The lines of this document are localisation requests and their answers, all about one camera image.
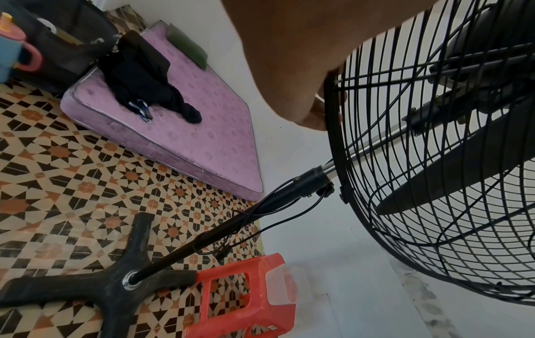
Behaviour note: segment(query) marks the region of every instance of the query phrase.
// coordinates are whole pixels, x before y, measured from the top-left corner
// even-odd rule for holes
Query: purple floral mattress
[[[245,102],[210,68],[201,70],[166,39],[158,22],[143,33],[170,62],[168,78],[202,115],[189,124],[178,113],[150,107],[152,124],[121,106],[96,69],[69,89],[61,108],[76,123],[185,175],[247,200],[263,194],[251,116]]]

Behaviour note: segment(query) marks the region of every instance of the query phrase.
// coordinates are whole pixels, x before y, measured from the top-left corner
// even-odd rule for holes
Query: person's arm
[[[222,0],[264,100],[281,117],[319,130],[324,121],[311,108],[328,71],[365,40],[434,2]]]

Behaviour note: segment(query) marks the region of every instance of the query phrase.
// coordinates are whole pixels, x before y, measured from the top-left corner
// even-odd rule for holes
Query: stool seat
[[[254,337],[257,338],[275,338],[288,333],[294,327],[295,304],[278,306],[269,304],[266,288],[266,274],[282,264],[284,264],[283,257],[275,253],[199,271],[197,282],[203,283],[201,319],[198,323],[186,328],[185,338],[217,338],[243,329],[247,329],[245,337],[249,338],[251,329],[255,325],[270,330],[255,335]],[[244,297],[245,307],[208,318],[212,281],[241,273],[245,275],[250,289],[249,294]]]

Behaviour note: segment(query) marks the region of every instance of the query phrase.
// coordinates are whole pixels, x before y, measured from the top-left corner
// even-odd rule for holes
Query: patterned tile floor
[[[129,7],[110,15],[121,33],[146,27]],[[21,276],[110,266],[138,212],[156,215],[149,240],[154,260],[247,205],[75,125],[46,92],[18,82],[0,85],[0,287]],[[234,241],[256,231],[248,227]],[[249,242],[226,261],[259,254]],[[217,265],[212,256],[191,256],[173,268]],[[211,288],[214,314],[239,308],[246,292],[241,277]],[[181,337],[198,320],[200,289],[146,299],[129,337]],[[97,338],[100,326],[98,309],[84,301],[0,309],[1,338]]]

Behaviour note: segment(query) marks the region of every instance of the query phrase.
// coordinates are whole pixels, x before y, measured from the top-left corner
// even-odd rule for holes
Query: wire fan guard
[[[529,0],[518,2],[529,5]],[[379,203],[409,177],[507,114],[506,107],[491,114],[473,110],[464,121],[429,128],[422,135],[409,130],[398,142],[392,141],[397,126],[404,125],[403,119],[415,109],[449,90],[463,88],[462,55],[449,56],[451,60],[457,57],[461,66],[449,73],[446,82],[431,69],[442,64],[447,45],[463,28],[496,5],[496,1],[442,1],[364,43],[347,59],[341,77],[334,81],[331,76],[332,81],[325,83],[329,139],[343,199],[390,254],[431,277],[508,302],[535,305],[533,160],[431,203],[389,215],[377,212]],[[532,30],[518,22],[522,20],[509,25],[508,32]],[[478,70],[492,56],[491,43],[483,45],[487,47]],[[513,42],[502,46],[507,57],[515,56],[515,46]],[[534,50],[528,47],[518,64],[525,74],[533,69]],[[497,61],[508,62],[504,57]],[[501,80],[496,76],[493,83]],[[348,93],[348,100],[339,108],[342,91]],[[339,111],[344,117],[341,126],[336,123]],[[390,137],[388,142],[351,161],[352,153],[384,134]]]

